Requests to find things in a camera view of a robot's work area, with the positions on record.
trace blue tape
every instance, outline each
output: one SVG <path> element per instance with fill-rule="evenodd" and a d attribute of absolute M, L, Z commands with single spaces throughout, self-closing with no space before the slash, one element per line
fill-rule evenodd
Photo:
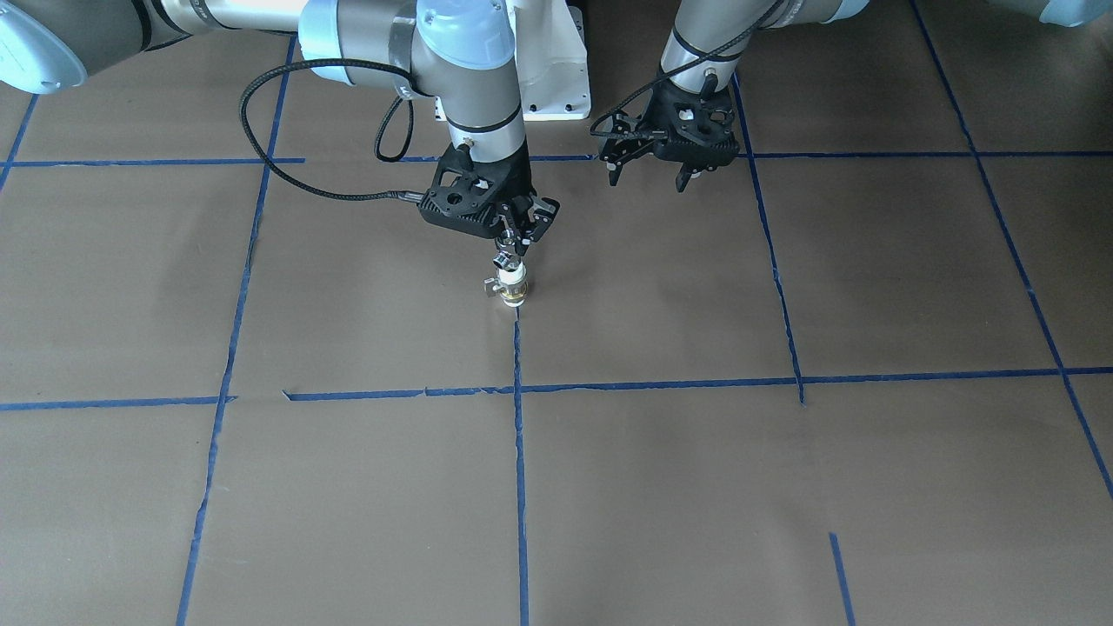
<path fill-rule="evenodd" d="M 216 395 L 198 395 L 189 398 L 128 398 L 122 400 L 48 400 L 45 402 L 6 402 L 0 403 L 3 411 L 52 411 L 56 409 L 125 409 L 130 407 L 173 407 L 180 404 L 206 405 L 216 404 Z"/>
<path fill-rule="evenodd" d="M 838 575 L 838 588 L 843 594 L 843 610 L 846 612 L 847 626 L 856 626 L 854 603 L 850 601 L 850 587 L 846 583 L 846 568 L 843 566 L 843 550 L 838 547 L 838 535 L 827 534 L 831 542 L 831 557 L 835 558 L 835 573 Z"/>
<path fill-rule="evenodd" d="M 525 539 L 525 444 L 522 439 L 522 312 L 514 320 L 514 447 L 518 450 L 518 601 L 520 626 L 530 626 L 530 559 Z"/>
<path fill-rule="evenodd" d="M 1077 368 L 1067 370 L 1071 374 L 1113 374 L 1113 366 Z M 1030 370 L 981 370 L 959 372 L 906 372 L 895 374 L 844 374 L 831 376 L 771 376 L 755 379 L 705 379 L 682 381 L 642 381 L 642 382 L 573 382 L 555 384 L 522 384 L 522 393 L 559 393 L 562 391 L 642 391 L 653 389 L 718 389 L 735 387 L 786 387 L 804 384 L 849 384 L 861 382 L 907 382 L 907 381 L 942 381 L 942 380 L 977 380 L 977 379 L 1012 379 L 1057 376 L 1060 371 L 1054 368 Z M 381 400 L 387 398 L 417 398 L 437 395 L 479 395 L 514 393 L 513 387 L 457 387 L 443 389 L 400 389 L 385 391 L 333 391 L 324 393 L 290 393 L 283 394 L 293 402 L 321 402 L 334 400 Z"/>
<path fill-rule="evenodd" d="M 879 151 L 879 153 L 757 153 L 757 159 L 791 158 L 971 158 L 969 153 L 958 151 Z"/>
<path fill-rule="evenodd" d="M 1066 373 L 1074 375 L 1113 374 L 1113 368 L 1067 368 Z"/>
<path fill-rule="evenodd" d="M 917 7 L 916 0 L 908 0 L 908 3 L 912 6 L 913 13 L 916 16 L 919 30 L 924 35 L 924 41 L 927 43 L 927 49 L 932 53 L 932 60 L 935 62 L 935 69 L 939 74 L 939 80 L 943 82 L 943 87 L 947 92 L 951 106 L 955 109 L 955 116 L 958 118 L 958 126 L 962 128 L 963 136 L 966 137 L 966 145 L 969 146 L 971 154 L 974 155 L 974 163 L 977 164 L 978 174 L 982 176 L 982 185 L 985 187 L 986 196 L 988 196 L 989 204 L 993 206 L 994 216 L 996 216 L 997 224 L 1001 226 L 1001 234 L 1005 238 L 1005 244 L 1008 246 L 1008 253 L 1013 257 L 1013 264 L 1016 265 L 1016 272 L 1020 274 L 1021 281 L 1024 283 L 1025 291 L 1027 291 L 1028 301 L 1032 303 L 1032 310 L 1035 312 L 1036 319 L 1040 321 L 1040 329 L 1043 331 L 1044 340 L 1047 342 L 1047 349 L 1051 350 L 1051 354 L 1055 360 L 1057 372 L 1063 379 L 1063 385 L 1066 388 L 1066 394 L 1071 399 L 1071 405 L 1074 408 L 1074 414 L 1078 420 L 1078 426 L 1082 427 L 1082 432 L 1086 438 L 1086 443 L 1090 446 L 1090 452 L 1094 457 L 1094 463 L 1097 466 L 1097 472 L 1105 482 L 1105 491 L 1109 493 L 1110 498 L 1113 499 L 1113 479 L 1111 479 L 1109 468 L 1105 466 L 1105 459 L 1102 458 L 1102 452 L 1097 448 L 1097 441 L 1094 439 L 1093 432 L 1090 430 L 1090 422 L 1086 420 L 1086 415 L 1082 410 L 1082 404 L 1078 402 L 1078 398 L 1074 392 L 1074 385 L 1071 384 L 1071 376 L 1063 364 L 1063 358 L 1060 355 L 1058 348 L 1055 345 L 1055 340 L 1051 334 L 1051 327 L 1047 325 L 1047 320 L 1044 317 L 1043 309 L 1040 306 L 1040 300 L 1036 297 L 1036 292 L 1032 287 L 1032 281 L 1028 277 L 1027 271 L 1024 268 L 1024 263 L 1021 261 L 1021 254 L 1016 248 L 1016 243 L 1013 241 L 1013 235 L 1008 228 L 1008 223 L 1005 219 L 1005 214 L 1001 209 L 1001 205 L 997 202 L 997 195 L 994 193 L 993 185 L 989 183 L 989 176 L 985 170 L 985 165 L 982 163 L 982 157 L 978 155 L 977 147 L 974 145 L 974 136 L 971 135 L 969 127 L 966 125 L 966 117 L 963 116 L 962 108 L 958 106 L 958 98 L 955 96 L 955 91 L 951 87 L 951 81 L 947 79 L 947 75 L 943 69 L 943 61 L 939 60 L 939 56 L 935 50 L 935 45 L 932 42 L 932 36 L 927 31 L 927 23 L 924 21 L 924 17 L 919 12 L 919 7 Z"/>
<path fill-rule="evenodd" d="M 725 387 L 777 387 L 795 385 L 796 378 L 768 379 L 722 379 L 690 381 L 649 381 L 649 382 L 584 382 L 568 384 L 530 384 L 523 385 L 523 393 L 554 393 L 560 391 L 638 391 L 647 389 L 716 389 Z"/>
<path fill-rule="evenodd" d="M 382 400 L 386 398 L 437 398 L 444 395 L 479 395 L 502 394 L 514 392 L 512 387 L 455 387 L 443 389 L 397 389 L 386 391 L 331 391 L 325 393 L 290 393 L 283 390 L 283 395 L 290 402 L 329 402 L 337 400 Z"/>
<path fill-rule="evenodd" d="M 290 38 L 286 49 L 286 63 L 294 59 L 296 40 Z M 267 156 L 274 155 L 275 144 L 278 139 L 278 128 L 282 124 L 283 105 L 286 100 L 286 88 L 289 85 L 289 75 L 282 77 L 282 85 L 278 88 L 278 104 L 275 106 L 274 121 L 270 126 L 270 143 L 267 147 Z M 208 466 L 205 471 L 205 493 L 201 503 L 197 508 L 197 517 L 194 520 L 194 535 L 189 542 L 189 559 L 186 563 L 186 576 L 181 581 L 181 598 L 178 601 L 177 626 L 186 626 L 189 613 L 189 598 L 194 588 L 194 576 L 197 573 L 197 558 L 200 554 L 201 537 L 205 534 L 205 518 L 208 515 L 209 495 L 213 491 L 213 472 L 216 469 L 216 456 L 218 451 L 217 440 L 220 430 L 224 428 L 225 410 L 229 402 L 229 390 L 232 388 L 232 372 L 236 364 L 236 349 L 239 343 L 239 331 L 244 323 L 244 309 L 247 305 L 247 290 L 252 281 L 252 261 L 255 252 L 255 242 L 259 236 L 259 223 L 263 218 L 263 207 L 266 204 L 267 188 L 270 182 L 270 169 L 263 168 L 263 177 L 259 182 L 259 195 L 255 203 L 255 218 L 252 222 L 252 234 L 247 243 L 247 260 L 244 263 L 244 273 L 239 280 L 239 297 L 236 301 L 236 315 L 232 325 L 232 338 L 228 340 L 228 361 L 225 366 L 224 378 L 220 380 L 220 395 L 216 405 L 216 415 L 213 419 L 213 437 L 209 440 Z"/>
<path fill-rule="evenodd" d="M 785 336 L 788 339 L 788 353 L 792 359 L 792 373 L 796 375 L 797 392 L 800 395 L 800 404 L 807 404 L 804 397 L 804 381 L 800 374 L 800 358 L 796 352 L 796 340 L 792 338 L 792 322 L 788 316 L 788 301 L 785 300 L 785 285 L 780 280 L 780 270 L 777 267 L 777 253 L 772 247 L 772 234 L 769 232 L 769 217 L 765 209 L 765 196 L 761 194 L 761 180 L 758 177 L 758 162 L 754 158 L 754 145 L 750 143 L 749 125 L 746 124 L 746 110 L 742 107 L 742 88 L 738 82 L 738 75 L 730 76 L 730 87 L 735 92 L 735 105 L 738 107 L 738 123 L 742 127 L 742 140 L 746 143 L 746 160 L 750 165 L 750 178 L 754 180 L 754 194 L 758 200 L 758 214 L 761 217 L 761 229 L 765 231 L 766 245 L 769 246 L 769 264 L 772 266 L 772 282 L 777 286 L 777 296 L 780 299 L 780 314 L 785 320 Z"/>
<path fill-rule="evenodd" d="M 1113 157 L 1113 150 L 1022 150 L 977 153 L 982 157 Z"/>
<path fill-rule="evenodd" d="M 275 158 L 278 164 L 302 164 L 305 158 Z M 12 167 L 157 167 L 170 165 L 263 165 L 258 158 L 155 158 L 118 160 L 17 160 Z"/>
<path fill-rule="evenodd" d="M 412 156 L 402 157 L 398 163 L 436 163 L 440 160 L 439 156 Z M 530 155 L 530 160 L 532 162 L 543 162 L 543 160 L 594 160 L 595 155 Z"/>
<path fill-rule="evenodd" d="M 27 110 L 23 111 L 23 119 L 19 124 L 19 131 L 16 133 L 16 139 L 11 143 L 11 149 L 8 150 L 8 158 L 4 159 L 3 167 L 0 167 L 0 192 L 3 190 L 4 184 L 8 183 L 8 175 L 11 174 L 12 164 L 16 163 L 16 155 L 19 154 L 19 147 L 23 144 L 27 127 L 31 124 L 31 115 L 35 113 L 35 106 L 38 102 L 38 94 L 31 96 L 31 99 L 27 102 Z"/>
<path fill-rule="evenodd" d="M 841 376 L 804 376 L 807 384 L 846 384 L 855 382 L 904 382 L 928 380 L 975 380 L 1013 379 L 1031 376 L 1055 376 L 1058 370 L 1052 368 L 1036 370 L 986 370 L 971 372 L 910 372 L 905 374 L 850 374 Z"/>

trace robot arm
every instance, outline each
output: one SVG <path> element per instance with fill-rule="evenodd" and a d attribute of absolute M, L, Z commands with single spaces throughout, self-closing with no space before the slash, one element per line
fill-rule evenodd
<path fill-rule="evenodd" d="M 758 28 L 830 22 L 857 14 L 869 0 L 683 0 L 651 82 L 646 110 L 630 117 L 621 107 L 609 120 L 599 158 L 617 185 L 622 167 L 652 153 L 680 163 L 677 190 L 703 172 L 729 165 L 739 151 L 733 102 L 727 84 Z"/>
<path fill-rule="evenodd" d="M 52 94 L 190 35 L 297 31 L 303 56 L 323 78 L 391 88 L 407 100 L 440 97 L 451 144 L 433 183 L 424 194 L 391 197 L 417 204 L 431 224 L 494 239 L 499 272 L 489 293 L 518 306 L 525 295 L 522 257 L 559 205 L 532 186 L 508 12 L 502 0 L 0 0 L 0 79 Z M 305 67 L 276 68 L 260 79 Z"/>

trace brown floor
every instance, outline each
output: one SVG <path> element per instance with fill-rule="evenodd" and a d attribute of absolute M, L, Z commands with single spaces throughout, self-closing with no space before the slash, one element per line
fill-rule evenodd
<path fill-rule="evenodd" d="M 676 4 L 591 2 L 595 113 Z M 750 156 L 683 195 L 531 125 L 520 319 L 489 242 L 263 176 L 235 106 L 290 50 L 0 86 L 0 623 L 1113 623 L 1113 18 L 762 32 Z M 301 177 L 422 189 L 390 99 L 252 113 Z"/>

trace floor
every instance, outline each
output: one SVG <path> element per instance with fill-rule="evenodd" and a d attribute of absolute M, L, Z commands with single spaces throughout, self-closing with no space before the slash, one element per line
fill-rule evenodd
<path fill-rule="evenodd" d="M 597 111 L 674 6 L 591 2 Z M 235 104 L 293 53 L 0 89 L 0 623 L 1113 623 L 1113 18 L 760 33 L 747 155 L 683 195 L 531 126 L 520 317 L 489 242 L 263 172 Z M 444 129 L 375 163 L 388 100 L 252 115 L 316 184 L 424 188 Z"/>

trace grid line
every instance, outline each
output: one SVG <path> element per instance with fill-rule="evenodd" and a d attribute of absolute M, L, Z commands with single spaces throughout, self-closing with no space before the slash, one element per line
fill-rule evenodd
<path fill-rule="evenodd" d="M 294 58 L 295 39 L 290 38 L 286 48 L 286 63 Z M 282 78 L 278 88 L 278 101 L 275 105 L 274 119 L 270 124 L 270 140 L 267 144 L 267 156 L 273 156 L 275 145 L 278 141 L 278 129 L 282 126 L 283 105 L 286 100 L 286 88 L 289 84 L 289 75 Z M 263 219 L 263 208 L 266 205 L 267 189 L 270 183 L 270 168 L 264 167 L 259 182 L 259 195 L 255 203 L 255 217 L 252 222 L 252 233 L 247 242 L 247 255 L 244 262 L 244 272 L 239 282 L 239 296 L 236 301 L 236 313 L 232 325 L 232 338 L 228 340 L 228 361 L 225 368 L 224 378 L 220 381 L 220 394 L 217 399 L 216 415 L 213 419 L 213 437 L 209 440 L 208 467 L 205 471 L 205 492 L 201 496 L 200 506 L 197 508 L 197 517 L 194 520 L 194 534 L 189 542 L 189 558 L 186 563 L 186 574 L 181 583 L 181 598 L 178 601 L 177 626 L 186 626 L 189 612 L 189 597 L 193 593 L 194 575 L 197 571 L 197 559 L 200 554 L 201 537 L 205 532 L 205 518 L 208 513 L 209 493 L 213 490 L 213 472 L 216 469 L 217 440 L 224 427 L 224 415 L 230 397 L 232 373 L 236 365 L 236 349 L 239 343 L 239 331 L 244 322 L 244 309 L 247 305 L 247 290 L 252 281 L 252 264 L 255 256 L 255 242 L 259 236 L 259 224 Z"/>
<path fill-rule="evenodd" d="M 38 102 L 38 94 L 33 94 L 27 102 L 27 110 L 23 111 L 23 119 L 19 124 L 19 131 L 16 133 L 16 138 L 11 143 L 11 149 L 8 150 L 8 158 L 4 159 L 3 167 L 0 168 L 0 193 L 3 192 L 3 186 L 8 183 L 8 175 L 11 174 L 11 168 L 16 165 L 16 155 L 19 154 L 19 146 L 23 143 L 23 137 L 27 135 L 27 127 L 31 124 L 31 115 L 35 114 L 35 105 Z"/>
<path fill-rule="evenodd" d="M 228 402 L 235 397 L 228 397 Z M 57 409 L 124 409 L 130 407 L 173 407 L 180 404 L 206 405 L 216 404 L 216 395 L 196 395 L 187 398 L 125 398 L 118 400 L 46 400 L 41 402 L 3 402 L 0 412 L 14 411 L 52 411 Z"/>
<path fill-rule="evenodd" d="M 1113 366 L 1100 368 L 1066 368 L 1066 373 L 1071 375 L 1109 375 L 1113 374 Z M 993 379 L 1016 379 L 1016 378 L 1046 378 L 1058 376 L 1060 370 L 1056 368 L 1041 368 L 1027 370 L 971 370 L 951 372 L 904 372 L 888 374 L 843 374 L 843 375 L 820 375 L 801 376 L 804 384 L 854 384 L 854 383 L 885 383 L 885 382 L 926 382 L 947 380 L 993 380 Z M 521 393 L 559 393 L 563 391 L 643 391 L 657 389 L 718 389 L 718 388 L 746 388 L 746 387 L 789 387 L 796 385 L 797 380 L 792 376 L 770 376 L 750 379 L 703 379 L 703 380 L 673 380 L 673 381 L 639 381 L 639 382 L 579 382 L 558 384 L 522 384 Z M 456 387 L 440 389 L 403 389 L 383 391 L 334 391 L 323 393 L 290 393 L 283 392 L 286 399 L 292 402 L 335 402 L 344 400 L 383 400 L 398 398 L 437 398 L 445 395 L 480 395 L 500 394 L 509 395 L 515 393 L 514 387 Z"/>
<path fill-rule="evenodd" d="M 800 404 L 806 404 L 804 397 L 804 380 L 800 374 L 800 358 L 796 353 L 796 339 L 792 336 L 792 322 L 788 315 L 788 301 L 785 300 L 785 285 L 780 280 L 780 268 L 777 266 L 777 253 L 772 247 L 772 234 L 769 232 L 769 216 L 765 209 L 765 196 L 761 194 L 761 179 L 758 176 L 758 162 L 754 158 L 754 144 L 750 143 L 750 129 L 746 123 L 746 110 L 742 107 L 742 87 L 738 82 L 738 75 L 730 77 L 730 85 L 735 91 L 735 104 L 738 106 L 738 123 L 742 128 L 742 141 L 746 144 L 746 160 L 750 166 L 750 178 L 754 182 L 754 195 L 757 197 L 758 215 L 761 217 L 761 231 L 765 232 L 766 245 L 769 246 L 769 265 L 772 267 L 772 282 L 777 287 L 777 297 L 780 300 L 780 314 L 785 321 L 785 336 L 788 340 L 788 354 L 792 360 L 792 374 L 796 376 L 797 393 L 800 397 Z"/>
<path fill-rule="evenodd" d="M 525 538 L 525 442 L 522 411 L 522 314 L 514 317 L 514 448 L 518 452 L 518 603 L 520 626 L 530 626 L 530 559 Z"/>
<path fill-rule="evenodd" d="M 969 127 L 966 124 L 966 117 L 963 115 L 962 108 L 958 106 L 958 98 L 955 96 L 951 81 L 947 79 L 946 71 L 943 68 L 943 61 L 939 59 L 935 45 L 932 42 L 932 36 L 928 32 L 927 23 L 920 14 L 916 0 L 908 0 L 908 3 L 912 6 L 913 13 L 916 16 L 916 22 L 919 26 L 920 32 L 924 35 L 924 42 L 927 45 L 928 52 L 932 55 L 932 61 L 935 63 L 935 69 L 939 75 L 939 80 L 943 82 L 944 89 L 947 92 L 947 98 L 951 100 L 951 105 L 955 109 L 955 117 L 958 120 L 958 126 L 962 129 L 963 136 L 966 137 L 966 145 L 969 146 L 971 156 L 974 157 L 974 163 L 977 165 L 978 174 L 982 176 L 982 184 L 985 187 L 986 196 L 993 207 L 994 216 L 997 218 L 997 224 L 1001 226 L 1002 236 L 1005 239 L 1005 244 L 1008 246 L 1008 252 L 1013 257 L 1014 265 L 1016 265 L 1016 271 L 1021 276 L 1021 281 L 1024 283 L 1024 288 L 1027 291 L 1028 301 L 1032 303 L 1032 310 L 1035 312 L 1036 319 L 1040 321 L 1040 329 L 1043 331 L 1044 339 L 1047 342 L 1047 349 L 1051 350 L 1052 358 L 1055 360 L 1055 366 L 1057 368 L 1058 374 L 1063 379 L 1063 385 L 1066 388 L 1066 394 L 1071 400 L 1071 405 L 1074 408 L 1074 414 L 1078 420 L 1078 426 L 1082 428 L 1082 432 L 1086 438 L 1086 443 L 1090 446 L 1090 452 L 1094 457 L 1094 463 L 1097 466 L 1097 472 L 1101 475 L 1102 481 L 1105 483 L 1105 490 L 1110 498 L 1113 498 L 1113 479 L 1110 478 L 1105 460 L 1102 458 L 1102 452 L 1097 447 L 1097 441 L 1094 439 L 1094 434 L 1090 429 L 1090 422 L 1086 420 L 1086 415 L 1082 410 L 1082 404 L 1078 402 L 1078 397 L 1074 392 L 1074 385 L 1071 384 L 1071 375 L 1063 363 L 1063 358 L 1058 352 L 1058 348 L 1055 345 L 1055 339 L 1052 336 L 1051 327 L 1047 325 L 1047 320 L 1044 316 L 1043 309 L 1040 306 L 1040 300 L 1036 297 L 1035 288 L 1032 286 L 1032 280 L 1028 277 L 1028 273 L 1024 268 L 1020 251 L 1017 250 L 1016 243 L 1013 241 L 1013 235 L 1008 228 L 1008 222 L 1005 219 L 1005 214 L 1001 209 L 1001 205 L 997 202 L 997 195 L 993 190 L 993 184 L 989 183 L 989 176 L 985 170 L 985 164 L 982 163 L 982 156 L 977 151 L 977 147 L 974 144 L 974 137 L 971 135 Z"/>
<path fill-rule="evenodd" d="M 272 159 L 279 164 L 303 164 L 305 158 Z M 260 158 L 154 158 L 154 159 L 81 159 L 81 160 L 18 160 L 12 167 L 164 167 L 170 165 L 263 165 Z"/>
<path fill-rule="evenodd" d="M 838 535 L 828 532 L 827 538 L 831 544 L 831 558 L 835 559 L 835 574 L 838 576 L 838 588 L 843 596 L 843 610 L 846 613 L 846 624 L 847 626 L 856 626 L 854 603 L 850 601 L 850 586 L 846 581 L 846 567 L 843 565 L 843 549 L 838 546 Z"/>

